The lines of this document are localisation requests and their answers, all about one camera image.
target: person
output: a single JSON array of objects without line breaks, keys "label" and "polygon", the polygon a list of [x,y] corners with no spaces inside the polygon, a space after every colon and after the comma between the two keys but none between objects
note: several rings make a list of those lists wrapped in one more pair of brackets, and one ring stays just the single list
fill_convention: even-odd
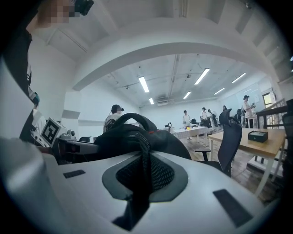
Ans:
[{"label": "person", "polygon": [[212,130],[215,131],[215,124],[214,124],[214,120],[213,120],[213,113],[211,112],[210,109],[207,110],[207,117],[209,118],[211,125],[212,125]]},{"label": "person", "polygon": [[208,122],[208,119],[207,119],[207,113],[206,113],[206,108],[202,108],[202,112],[201,112],[201,121],[203,123],[203,126],[205,127],[210,127],[210,123]]},{"label": "person", "polygon": [[190,126],[190,121],[191,121],[191,118],[190,116],[187,114],[187,111],[184,110],[183,111],[184,115],[183,115],[183,124],[186,126],[186,127],[189,127]]},{"label": "person", "polygon": [[112,125],[122,116],[122,111],[124,111],[121,106],[115,104],[111,108],[111,115],[109,115],[104,122],[103,133],[107,132]]},{"label": "person", "polygon": [[[43,0],[29,12],[11,36],[10,44],[3,52],[3,58],[11,75],[22,91],[29,97],[28,88],[32,71],[28,62],[28,49],[32,41],[31,33],[38,28],[46,28],[52,23],[68,22],[70,11],[74,10],[74,0]],[[33,111],[28,116],[20,139],[32,142],[31,129]]]},{"label": "person", "polygon": [[[254,108],[254,106],[250,106],[250,104],[248,103],[248,98],[249,98],[249,96],[245,95],[244,98],[243,98],[244,102],[242,104],[242,108],[243,108],[243,111],[245,113],[245,119],[246,119],[245,128],[248,128],[248,120],[247,120],[247,118],[252,117],[252,108]],[[253,127],[253,120],[250,119],[249,122],[250,122],[250,126]]]},{"label": "person", "polygon": [[42,113],[40,111],[38,111],[40,98],[36,92],[34,92],[34,97],[32,99],[32,102],[34,104],[34,107],[33,107],[33,126],[36,128],[36,132],[41,135],[47,122],[46,122],[45,117],[42,115]]}]

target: ceiling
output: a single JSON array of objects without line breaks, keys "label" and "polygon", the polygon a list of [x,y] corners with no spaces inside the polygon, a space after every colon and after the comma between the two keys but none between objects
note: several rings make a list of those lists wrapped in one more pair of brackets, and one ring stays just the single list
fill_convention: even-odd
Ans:
[{"label": "ceiling", "polygon": [[[251,3],[251,9],[246,7],[247,2]],[[236,31],[271,62],[280,80],[290,76],[288,66],[292,55],[284,38],[276,25],[251,0],[94,0],[87,16],[70,19],[65,25],[37,30],[36,35],[78,62],[91,46],[120,28],[157,17],[186,17],[194,21],[205,18]],[[210,72],[195,86],[196,78],[207,67]],[[192,91],[190,100],[214,97],[213,94],[221,88],[231,88],[232,80],[243,72],[249,76],[256,70],[228,58],[178,54],[132,64],[102,79],[137,105],[143,106],[148,103],[149,97],[157,101],[160,98],[177,101],[187,91]],[[149,94],[145,94],[141,85],[137,84],[139,76],[146,78]]]},{"label": "ceiling", "polygon": [[[210,71],[198,85],[194,85],[205,68],[210,68]],[[233,84],[232,81],[244,72],[246,75],[243,79],[256,72],[266,76],[233,59],[209,54],[180,54],[144,60],[114,71],[100,80],[143,107],[150,105],[149,98],[154,102],[183,101],[188,91],[191,94],[186,101],[216,98],[214,93],[223,87],[228,90],[239,84],[241,79]],[[138,80],[142,76],[145,77],[149,93],[144,92]]]}]

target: black strap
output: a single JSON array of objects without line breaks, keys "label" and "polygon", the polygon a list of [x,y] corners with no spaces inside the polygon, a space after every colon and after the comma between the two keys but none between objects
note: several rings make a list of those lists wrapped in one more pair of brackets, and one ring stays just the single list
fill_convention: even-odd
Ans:
[{"label": "black strap", "polygon": [[122,115],[112,126],[112,128],[116,128],[117,126],[124,124],[129,119],[134,119],[139,122],[146,131],[157,131],[157,127],[152,121],[142,115],[135,113],[127,113],[125,115]]}]

